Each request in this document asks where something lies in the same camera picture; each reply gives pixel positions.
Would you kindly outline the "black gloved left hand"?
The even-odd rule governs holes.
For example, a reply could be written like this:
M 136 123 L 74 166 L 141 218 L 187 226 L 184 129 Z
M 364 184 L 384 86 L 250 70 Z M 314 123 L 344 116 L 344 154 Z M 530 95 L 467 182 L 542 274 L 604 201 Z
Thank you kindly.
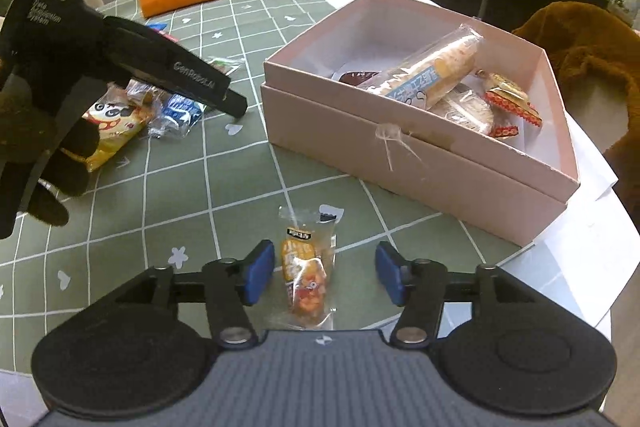
M 58 104 L 84 76 L 96 75 L 91 60 L 35 60 L 14 65 L 1 62 L 1 162 L 29 166 L 48 156 L 40 180 L 63 194 L 78 197 L 86 191 L 89 173 L 85 159 L 99 144 L 95 124 L 78 118 L 63 139 L 54 114 L 44 106 Z

